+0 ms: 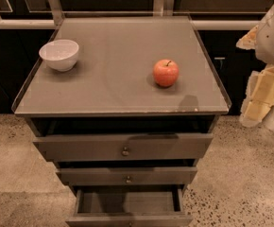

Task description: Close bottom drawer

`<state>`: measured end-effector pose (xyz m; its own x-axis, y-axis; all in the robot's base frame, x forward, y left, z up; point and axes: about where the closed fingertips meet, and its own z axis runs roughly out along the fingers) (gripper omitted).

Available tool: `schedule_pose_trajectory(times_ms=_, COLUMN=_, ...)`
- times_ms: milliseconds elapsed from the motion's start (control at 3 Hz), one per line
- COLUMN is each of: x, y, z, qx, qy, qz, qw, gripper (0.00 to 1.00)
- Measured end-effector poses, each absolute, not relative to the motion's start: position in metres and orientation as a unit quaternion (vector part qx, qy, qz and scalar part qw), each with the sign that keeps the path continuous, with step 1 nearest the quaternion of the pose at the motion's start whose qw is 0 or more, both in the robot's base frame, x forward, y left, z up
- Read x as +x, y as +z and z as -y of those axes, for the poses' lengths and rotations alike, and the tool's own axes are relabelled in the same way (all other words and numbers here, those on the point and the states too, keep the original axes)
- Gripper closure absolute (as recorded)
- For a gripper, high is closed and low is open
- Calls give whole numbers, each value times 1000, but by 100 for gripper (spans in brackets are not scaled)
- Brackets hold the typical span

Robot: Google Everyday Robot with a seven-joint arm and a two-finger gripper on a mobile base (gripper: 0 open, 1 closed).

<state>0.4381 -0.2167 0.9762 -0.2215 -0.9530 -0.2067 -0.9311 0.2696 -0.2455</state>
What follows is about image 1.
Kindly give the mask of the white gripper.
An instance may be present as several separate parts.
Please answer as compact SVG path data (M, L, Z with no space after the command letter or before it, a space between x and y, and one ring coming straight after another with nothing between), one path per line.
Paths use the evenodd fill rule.
M256 48L258 27L253 27L238 40L236 46L240 49ZM253 71L248 80L248 100L241 107L239 122L244 127L255 127L266 117L274 106L274 64L268 64L260 73Z

